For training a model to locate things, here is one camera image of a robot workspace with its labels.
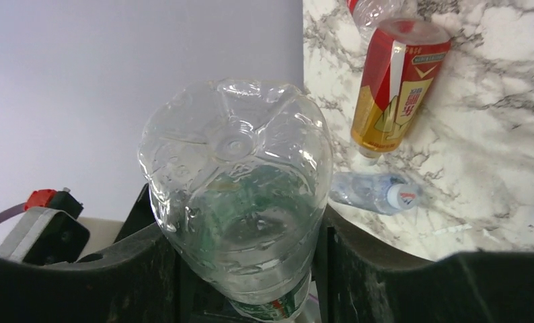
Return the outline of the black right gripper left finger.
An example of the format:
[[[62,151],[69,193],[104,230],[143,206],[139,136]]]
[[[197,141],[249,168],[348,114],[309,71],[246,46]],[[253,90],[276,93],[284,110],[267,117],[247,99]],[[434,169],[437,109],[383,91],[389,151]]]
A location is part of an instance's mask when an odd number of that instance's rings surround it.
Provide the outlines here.
[[[0,258],[0,322],[178,322],[175,274],[156,223],[74,263]]]

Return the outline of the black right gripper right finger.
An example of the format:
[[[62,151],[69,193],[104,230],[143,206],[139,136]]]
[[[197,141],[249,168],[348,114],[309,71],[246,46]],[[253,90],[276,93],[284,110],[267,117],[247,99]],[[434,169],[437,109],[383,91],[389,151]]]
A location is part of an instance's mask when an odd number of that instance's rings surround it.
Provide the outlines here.
[[[324,322],[534,322],[534,252],[432,262],[323,215],[315,280]]]

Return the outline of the dark green label clear bottle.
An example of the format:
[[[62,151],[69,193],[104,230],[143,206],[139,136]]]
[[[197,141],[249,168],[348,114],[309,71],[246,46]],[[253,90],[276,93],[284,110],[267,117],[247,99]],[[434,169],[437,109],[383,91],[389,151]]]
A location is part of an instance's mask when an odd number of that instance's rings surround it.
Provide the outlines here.
[[[302,311],[333,176],[326,120],[299,88],[189,85],[148,119],[138,161],[164,236],[237,312]]]

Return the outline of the red gold label bottle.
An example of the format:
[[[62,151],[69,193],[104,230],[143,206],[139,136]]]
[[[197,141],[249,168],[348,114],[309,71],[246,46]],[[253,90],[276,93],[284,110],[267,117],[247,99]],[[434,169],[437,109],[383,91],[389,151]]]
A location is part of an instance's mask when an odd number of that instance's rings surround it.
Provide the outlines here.
[[[399,17],[378,24],[350,130],[366,164],[399,147],[450,47],[449,33],[431,22]]]

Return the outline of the clear bottle pale blue cap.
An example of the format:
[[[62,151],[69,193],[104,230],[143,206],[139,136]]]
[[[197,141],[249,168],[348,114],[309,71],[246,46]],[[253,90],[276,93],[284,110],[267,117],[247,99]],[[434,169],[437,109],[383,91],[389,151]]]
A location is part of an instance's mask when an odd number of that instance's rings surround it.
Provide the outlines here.
[[[422,189],[397,174],[366,174],[337,172],[334,174],[329,198],[343,205],[394,215],[414,208]]]

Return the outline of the red label bottle top left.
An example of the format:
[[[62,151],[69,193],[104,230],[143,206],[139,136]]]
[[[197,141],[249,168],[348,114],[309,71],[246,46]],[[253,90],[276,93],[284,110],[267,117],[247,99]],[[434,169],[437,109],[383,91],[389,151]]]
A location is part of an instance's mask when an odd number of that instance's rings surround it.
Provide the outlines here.
[[[376,28],[378,23],[396,17],[413,17],[417,0],[345,0],[354,24],[360,32]]]

